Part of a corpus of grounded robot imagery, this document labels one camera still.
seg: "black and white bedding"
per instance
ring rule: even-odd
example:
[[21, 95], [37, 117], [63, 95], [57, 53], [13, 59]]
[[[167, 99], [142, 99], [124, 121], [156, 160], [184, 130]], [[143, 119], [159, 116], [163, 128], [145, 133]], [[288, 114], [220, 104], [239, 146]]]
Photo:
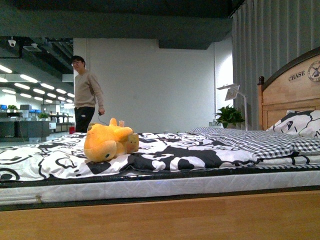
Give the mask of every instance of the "black and white bedding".
[[127, 169], [160, 172], [320, 164], [320, 139], [277, 132], [212, 127], [188, 133], [141, 133], [139, 151], [110, 162], [84, 155], [86, 134], [0, 147], [0, 182], [78, 179], [119, 174]]

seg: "dark ceiling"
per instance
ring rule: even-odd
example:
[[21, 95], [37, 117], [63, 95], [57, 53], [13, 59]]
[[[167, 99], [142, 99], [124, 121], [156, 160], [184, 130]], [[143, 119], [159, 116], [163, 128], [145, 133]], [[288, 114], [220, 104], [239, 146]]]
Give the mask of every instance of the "dark ceiling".
[[[0, 64], [72, 93], [62, 75], [73, 73], [73, 38], [157, 39], [159, 48], [205, 50], [231, 35], [230, 16], [243, 2], [0, 0]], [[12, 37], [15, 47], [8, 43]]]

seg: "yellow plush toy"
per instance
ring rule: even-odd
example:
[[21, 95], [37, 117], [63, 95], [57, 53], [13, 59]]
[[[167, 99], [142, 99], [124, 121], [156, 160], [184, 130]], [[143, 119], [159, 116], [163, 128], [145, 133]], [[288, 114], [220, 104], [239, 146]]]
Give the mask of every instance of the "yellow plush toy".
[[96, 163], [134, 153], [138, 148], [138, 134], [130, 127], [118, 126], [115, 118], [111, 118], [109, 126], [91, 123], [84, 142], [85, 156]]

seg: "bedpost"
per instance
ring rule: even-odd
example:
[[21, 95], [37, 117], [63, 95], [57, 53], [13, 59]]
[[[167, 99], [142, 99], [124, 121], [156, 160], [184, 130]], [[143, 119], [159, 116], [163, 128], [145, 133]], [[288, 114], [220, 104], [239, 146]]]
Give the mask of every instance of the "bedpost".
[[262, 85], [265, 83], [265, 77], [260, 76], [259, 77], [259, 83], [258, 83], [258, 114], [259, 114], [259, 129], [258, 130], [265, 130], [264, 129], [264, 121], [263, 121], [263, 111], [262, 111], [262, 104], [264, 102], [264, 93], [262, 90]]

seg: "wooden bed frame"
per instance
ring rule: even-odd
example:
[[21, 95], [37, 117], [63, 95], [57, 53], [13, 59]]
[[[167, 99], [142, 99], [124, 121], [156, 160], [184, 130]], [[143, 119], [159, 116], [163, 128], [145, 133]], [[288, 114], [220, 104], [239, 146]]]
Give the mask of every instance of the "wooden bed frame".
[[[287, 110], [320, 110], [316, 48], [260, 77], [260, 128]], [[320, 239], [320, 190], [234, 194], [0, 212], [1, 240]]]

